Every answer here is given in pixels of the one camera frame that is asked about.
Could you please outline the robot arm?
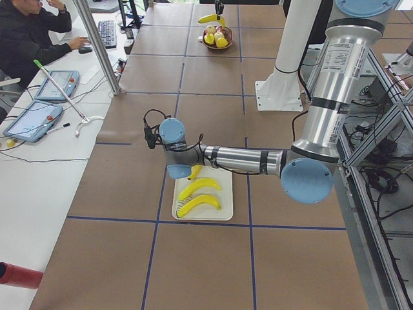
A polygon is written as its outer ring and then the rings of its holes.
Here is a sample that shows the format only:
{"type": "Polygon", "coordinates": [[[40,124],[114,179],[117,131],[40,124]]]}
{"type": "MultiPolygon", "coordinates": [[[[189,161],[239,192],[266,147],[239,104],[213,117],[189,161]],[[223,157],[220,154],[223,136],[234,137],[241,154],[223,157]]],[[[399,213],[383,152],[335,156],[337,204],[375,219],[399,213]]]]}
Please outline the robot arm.
{"type": "Polygon", "coordinates": [[[235,169],[281,178],[293,200],[317,203],[333,186],[339,161],[336,148],[350,111],[356,83],[370,47],[380,40],[395,1],[334,1],[325,30],[325,55],[310,101],[302,136],[287,150],[188,146],[185,128],[176,118],[165,119],[159,133],[166,167],[173,179],[186,178],[195,165],[235,169]]]}

